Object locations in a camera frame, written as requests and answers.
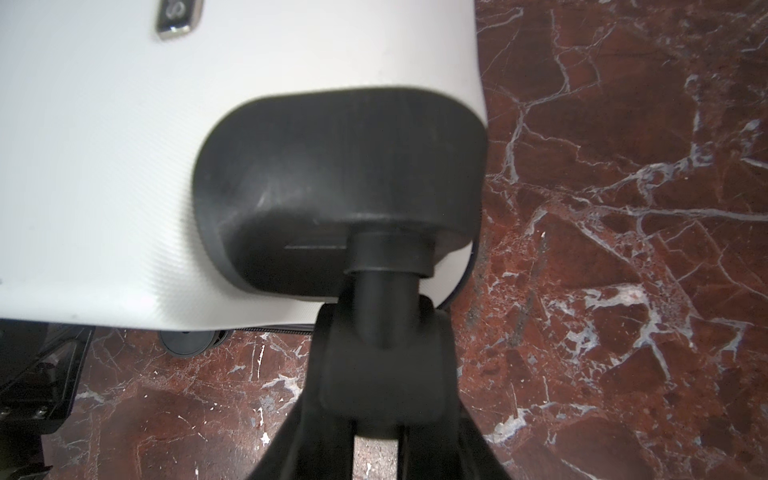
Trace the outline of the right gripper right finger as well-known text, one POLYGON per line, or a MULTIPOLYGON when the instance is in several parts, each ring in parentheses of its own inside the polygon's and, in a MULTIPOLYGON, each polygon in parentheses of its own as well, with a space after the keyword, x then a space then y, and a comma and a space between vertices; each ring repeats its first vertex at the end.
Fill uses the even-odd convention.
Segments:
POLYGON ((436 423, 402 429, 399 479, 509 479, 462 402, 436 423))

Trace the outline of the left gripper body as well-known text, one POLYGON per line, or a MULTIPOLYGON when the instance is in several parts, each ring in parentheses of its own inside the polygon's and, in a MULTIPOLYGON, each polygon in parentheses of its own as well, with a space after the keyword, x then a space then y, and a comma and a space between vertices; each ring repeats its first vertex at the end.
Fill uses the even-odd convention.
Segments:
POLYGON ((69 417, 94 329, 1 322, 1 477, 43 479, 42 437, 69 417))

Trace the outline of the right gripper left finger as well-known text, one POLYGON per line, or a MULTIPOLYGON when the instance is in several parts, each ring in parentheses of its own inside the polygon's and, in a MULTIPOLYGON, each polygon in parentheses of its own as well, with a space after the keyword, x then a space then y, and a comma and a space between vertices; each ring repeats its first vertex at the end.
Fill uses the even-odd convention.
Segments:
POLYGON ((309 384, 249 477, 350 479, 353 460, 353 423, 327 411, 309 384))

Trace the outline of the black and white suitcase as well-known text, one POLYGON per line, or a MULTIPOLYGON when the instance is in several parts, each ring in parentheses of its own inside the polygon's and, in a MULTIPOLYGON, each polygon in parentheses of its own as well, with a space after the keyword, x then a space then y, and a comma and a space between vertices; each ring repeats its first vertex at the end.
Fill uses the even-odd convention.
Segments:
POLYGON ((479 228, 470 1, 5 1, 1 315, 156 330, 341 300, 329 406, 458 411, 439 302, 479 228))

